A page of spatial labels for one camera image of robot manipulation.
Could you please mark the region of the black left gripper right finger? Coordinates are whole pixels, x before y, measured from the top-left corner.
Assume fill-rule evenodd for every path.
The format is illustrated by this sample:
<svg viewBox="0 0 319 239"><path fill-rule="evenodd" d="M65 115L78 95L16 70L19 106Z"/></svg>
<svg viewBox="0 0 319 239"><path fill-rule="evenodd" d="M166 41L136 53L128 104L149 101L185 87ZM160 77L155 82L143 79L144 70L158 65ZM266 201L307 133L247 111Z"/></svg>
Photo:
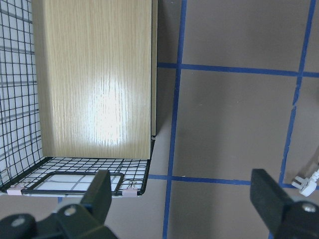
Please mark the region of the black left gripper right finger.
<svg viewBox="0 0 319 239"><path fill-rule="evenodd" d="M293 200L264 169L251 172L250 201L273 238L319 237L319 206Z"/></svg>

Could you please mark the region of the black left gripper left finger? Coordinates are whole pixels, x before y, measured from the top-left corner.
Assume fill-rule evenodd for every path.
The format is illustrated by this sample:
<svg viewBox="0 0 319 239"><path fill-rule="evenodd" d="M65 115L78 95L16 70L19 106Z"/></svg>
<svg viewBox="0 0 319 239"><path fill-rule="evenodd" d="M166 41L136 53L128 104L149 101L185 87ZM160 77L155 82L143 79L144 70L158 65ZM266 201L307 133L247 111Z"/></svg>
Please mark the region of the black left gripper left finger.
<svg viewBox="0 0 319 239"><path fill-rule="evenodd" d="M112 202L111 176L100 170L79 203L68 204L36 221L31 214L13 214L0 221L2 239L116 239L105 225Z"/></svg>

